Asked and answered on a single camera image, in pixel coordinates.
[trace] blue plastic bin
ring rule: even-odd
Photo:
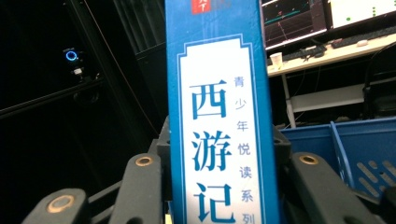
[[[344,182],[376,198],[396,185],[396,118],[333,123],[281,131],[294,152],[327,161]]]

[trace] monitor screen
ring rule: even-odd
[[[321,0],[262,0],[265,49],[327,31]]]
[[[384,16],[396,11],[395,0],[331,0],[332,28]]]

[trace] blue book spine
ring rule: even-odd
[[[260,1],[165,8],[174,223],[279,223]]]

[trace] metal bolt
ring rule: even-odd
[[[71,207],[74,203],[74,197],[72,195],[62,195],[52,200],[47,206],[49,213],[60,213],[64,209]]]
[[[136,160],[136,165],[138,166],[148,166],[150,164],[152,164],[153,159],[151,157],[141,157],[139,159]]]
[[[308,165],[316,165],[319,163],[317,158],[315,158],[313,156],[307,156],[307,155],[301,156],[300,161],[302,161],[303,163],[308,164]]]

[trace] desk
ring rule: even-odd
[[[327,50],[323,57],[310,58],[307,62],[303,62],[303,59],[290,60],[288,62],[284,62],[282,68],[277,71],[275,71],[275,68],[272,65],[268,66],[268,77],[282,76],[283,90],[285,92],[286,106],[291,128],[296,127],[294,118],[295,112],[362,103],[364,101],[362,92],[363,84],[329,91],[297,95],[290,98],[288,82],[286,80],[287,73],[298,72],[308,68],[322,66],[329,63],[337,63],[371,54],[395,41],[396,34],[393,34],[369,40],[368,45],[363,47],[350,45],[339,49],[333,49],[331,45],[328,45],[326,46]]]

